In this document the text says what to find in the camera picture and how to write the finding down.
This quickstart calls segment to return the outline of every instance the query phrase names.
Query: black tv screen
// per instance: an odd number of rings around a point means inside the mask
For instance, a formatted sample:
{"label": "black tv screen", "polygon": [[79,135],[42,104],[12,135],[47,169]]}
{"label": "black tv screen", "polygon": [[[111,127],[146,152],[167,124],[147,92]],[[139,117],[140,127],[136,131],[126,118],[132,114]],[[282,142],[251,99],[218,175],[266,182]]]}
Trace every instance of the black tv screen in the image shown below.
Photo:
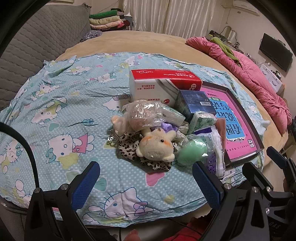
{"label": "black tv screen", "polygon": [[264,33],[259,49],[287,72],[292,63],[293,54],[281,42]]}

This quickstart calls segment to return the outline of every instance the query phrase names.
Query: blue box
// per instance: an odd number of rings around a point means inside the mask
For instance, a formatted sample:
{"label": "blue box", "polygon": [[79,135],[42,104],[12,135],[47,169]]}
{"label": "blue box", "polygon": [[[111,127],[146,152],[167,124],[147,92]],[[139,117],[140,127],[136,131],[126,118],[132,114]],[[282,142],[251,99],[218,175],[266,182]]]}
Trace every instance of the blue box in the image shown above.
{"label": "blue box", "polygon": [[174,108],[190,122],[197,111],[205,111],[216,115],[216,110],[203,91],[179,90]]}

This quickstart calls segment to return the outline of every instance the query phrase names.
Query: white printed label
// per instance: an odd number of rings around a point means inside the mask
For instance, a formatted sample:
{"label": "white printed label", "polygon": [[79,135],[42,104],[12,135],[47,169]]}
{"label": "white printed label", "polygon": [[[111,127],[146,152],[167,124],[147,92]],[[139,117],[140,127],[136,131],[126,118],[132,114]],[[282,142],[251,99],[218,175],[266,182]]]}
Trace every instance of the white printed label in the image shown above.
{"label": "white printed label", "polygon": [[210,102],[202,102],[202,101],[200,101],[200,104],[201,104],[201,105],[209,105],[209,106],[211,105]]}

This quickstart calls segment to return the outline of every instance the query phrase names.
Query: green egg-shaped object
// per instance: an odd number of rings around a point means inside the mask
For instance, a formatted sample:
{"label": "green egg-shaped object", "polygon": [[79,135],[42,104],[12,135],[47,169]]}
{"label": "green egg-shaped object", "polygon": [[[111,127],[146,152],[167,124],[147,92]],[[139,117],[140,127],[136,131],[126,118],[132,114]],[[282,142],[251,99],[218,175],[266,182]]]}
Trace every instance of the green egg-shaped object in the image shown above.
{"label": "green egg-shaped object", "polygon": [[200,139],[189,141],[183,146],[177,157],[180,164],[191,166],[196,161],[204,160],[203,155],[207,153],[207,145]]}

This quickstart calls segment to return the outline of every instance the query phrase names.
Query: air conditioner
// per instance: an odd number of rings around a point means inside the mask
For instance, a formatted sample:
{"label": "air conditioner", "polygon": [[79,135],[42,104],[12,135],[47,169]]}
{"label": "air conditioner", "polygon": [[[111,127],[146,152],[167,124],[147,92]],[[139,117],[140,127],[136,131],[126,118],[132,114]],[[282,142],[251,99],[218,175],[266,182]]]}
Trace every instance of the air conditioner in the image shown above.
{"label": "air conditioner", "polygon": [[233,6],[236,9],[260,16],[260,12],[250,3],[244,0],[233,0]]}

